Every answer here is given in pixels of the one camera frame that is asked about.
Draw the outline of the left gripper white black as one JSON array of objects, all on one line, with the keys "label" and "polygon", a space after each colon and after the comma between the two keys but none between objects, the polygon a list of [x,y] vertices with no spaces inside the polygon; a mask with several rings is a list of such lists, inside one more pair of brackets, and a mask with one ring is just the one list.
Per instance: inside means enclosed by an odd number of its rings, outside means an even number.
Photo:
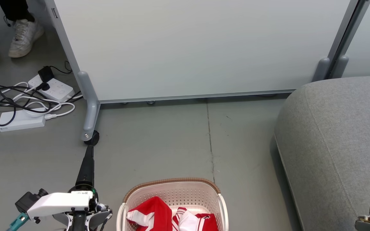
[{"label": "left gripper white black", "polygon": [[45,217],[76,211],[90,212],[95,207],[97,190],[94,188],[94,146],[88,145],[76,179],[69,192],[37,194],[37,201],[27,210],[29,218]]}]

